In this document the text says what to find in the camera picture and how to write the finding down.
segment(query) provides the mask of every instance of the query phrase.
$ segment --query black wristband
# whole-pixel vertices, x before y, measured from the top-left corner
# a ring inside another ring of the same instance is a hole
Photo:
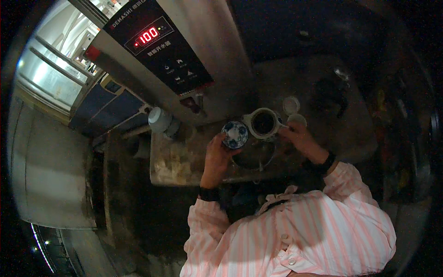
[[[200,191],[198,193],[198,199],[207,202],[219,201],[220,196],[218,195],[218,188],[200,187]]]
[[[303,163],[303,167],[311,172],[314,172],[318,175],[326,175],[328,170],[331,168],[332,164],[335,162],[335,154],[331,151],[329,152],[329,156],[323,164],[313,164],[310,160],[307,160]]]

